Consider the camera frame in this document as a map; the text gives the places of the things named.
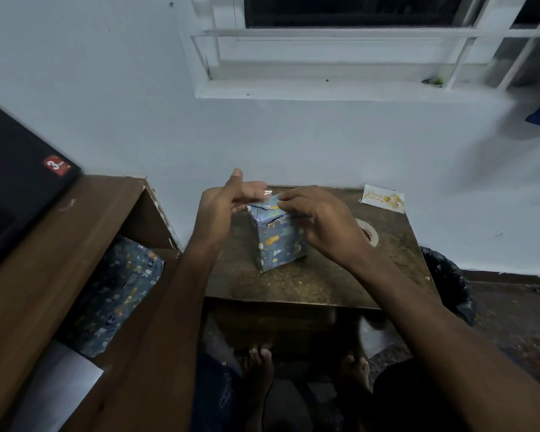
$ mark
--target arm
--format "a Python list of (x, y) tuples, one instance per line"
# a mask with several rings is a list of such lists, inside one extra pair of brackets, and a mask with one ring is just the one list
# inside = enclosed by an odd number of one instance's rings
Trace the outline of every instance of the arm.
[(472, 430), (540, 431), (540, 385), (370, 246), (342, 201), (318, 187), (283, 193), (310, 244), (346, 268), (386, 312)]
[(222, 188), (204, 191), (194, 232), (129, 366), (94, 430), (182, 431), (190, 426), (196, 350), (207, 281), (230, 232), (233, 212), (266, 198), (264, 182), (235, 169)]

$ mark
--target white paper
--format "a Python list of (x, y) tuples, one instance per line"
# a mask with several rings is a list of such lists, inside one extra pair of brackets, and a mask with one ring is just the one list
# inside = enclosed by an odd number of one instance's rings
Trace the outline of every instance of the white paper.
[(361, 202), (389, 211), (404, 213), (404, 194), (396, 192), (394, 189), (364, 185)]
[(58, 432), (102, 370), (58, 341), (44, 349), (10, 432)]

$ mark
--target wall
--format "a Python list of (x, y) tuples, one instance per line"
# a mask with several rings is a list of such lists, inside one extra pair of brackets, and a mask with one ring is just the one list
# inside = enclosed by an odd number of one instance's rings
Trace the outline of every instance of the wall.
[(170, 0), (0, 0), (0, 106), (86, 171), (147, 175), (188, 240), (204, 188), (406, 194), (418, 240), (463, 268), (540, 274), (536, 106), (197, 100)]

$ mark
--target baseboard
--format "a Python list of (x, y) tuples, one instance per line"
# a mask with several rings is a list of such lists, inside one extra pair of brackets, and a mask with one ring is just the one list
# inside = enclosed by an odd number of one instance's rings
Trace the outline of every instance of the baseboard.
[(513, 273), (497, 273), (493, 271), (475, 271), (464, 269), (462, 270), (464, 277), (471, 282), (492, 282), (492, 283), (520, 283), (526, 285), (540, 285), (540, 276), (513, 274)]

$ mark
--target red sticker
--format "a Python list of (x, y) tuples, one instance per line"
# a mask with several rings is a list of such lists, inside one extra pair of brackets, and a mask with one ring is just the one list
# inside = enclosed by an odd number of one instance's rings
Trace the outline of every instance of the red sticker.
[(65, 175), (70, 169), (69, 164), (60, 159), (58, 156), (48, 156), (44, 159), (44, 165), (46, 165), (50, 170), (54, 171), (58, 176)]

